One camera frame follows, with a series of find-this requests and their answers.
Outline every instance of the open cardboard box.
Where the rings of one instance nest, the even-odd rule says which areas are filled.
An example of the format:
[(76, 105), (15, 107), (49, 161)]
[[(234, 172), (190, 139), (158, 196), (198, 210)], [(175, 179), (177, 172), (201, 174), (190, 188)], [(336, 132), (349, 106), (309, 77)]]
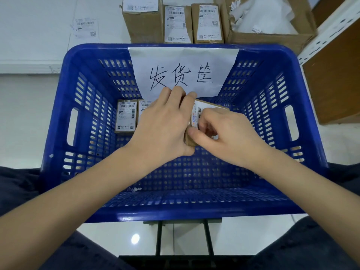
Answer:
[(300, 54), (304, 47), (317, 35), (313, 13), (308, 0), (288, 0), (295, 14), (291, 21), (298, 31), (297, 35), (238, 33), (231, 30), (230, 5), (235, 0), (214, 0), (220, 6), (223, 34), (227, 44), (281, 44), (295, 54)]

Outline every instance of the small cardboard package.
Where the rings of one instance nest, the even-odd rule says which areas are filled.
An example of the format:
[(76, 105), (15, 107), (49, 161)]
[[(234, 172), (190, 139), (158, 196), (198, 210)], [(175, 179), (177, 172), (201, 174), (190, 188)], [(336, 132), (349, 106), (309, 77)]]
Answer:
[(137, 125), (137, 99), (119, 99), (116, 109), (116, 134), (131, 134)]
[(196, 44), (223, 44), (220, 10), (217, 4), (192, 4), (193, 34)]
[(162, 0), (123, 0), (120, 8), (133, 44), (163, 42)]
[(164, 42), (192, 44), (191, 6), (164, 6)]
[[(203, 109), (205, 109), (205, 108), (224, 108), (224, 109), (229, 110), (229, 108), (227, 108), (227, 107), (196, 99), (195, 103), (194, 103), (193, 111), (191, 112), (191, 119), (190, 119), (191, 127), (199, 128), (198, 121), (200, 119)], [(186, 145), (192, 146), (192, 147), (198, 146), (198, 144), (196, 144), (192, 140), (192, 138), (188, 135), (187, 130), (185, 131), (185, 134), (184, 134), (184, 143)]]
[(148, 108), (151, 104), (151, 100), (145, 100), (145, 99), (138, 99), (137, 101), (137, 124), (139, 124), (140, 117), (143, 113), (143, 111)]
[(298, 34), (280, 35), (263, 33), (238, 33), (231, 29), (230, 6), (236, 0), (214, 0), (220, 7), (223, 33), (227, 44), (281, 44), (300, 54), (317, 35), (317, 27), (308, 0), (288, 0), (295, 18), (291, 21)]

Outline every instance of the tiled floor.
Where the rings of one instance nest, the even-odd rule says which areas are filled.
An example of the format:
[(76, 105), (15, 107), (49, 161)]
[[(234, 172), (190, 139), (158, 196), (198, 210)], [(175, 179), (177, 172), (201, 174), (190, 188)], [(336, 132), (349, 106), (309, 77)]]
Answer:
[[(0, 76), (0, 166), (39, 167), (58, 76)], [(360, 162), (360, 124), (319, 126), (328, 161)], [(209, 224), (215, 254), (256, 254), (306, 214), (223, 218)], [(79, 231), (114, 255), (155, 254), (157, 225), (83, 224)], [(162, 254), (207, 254), (201, 224), (166, 225)]]

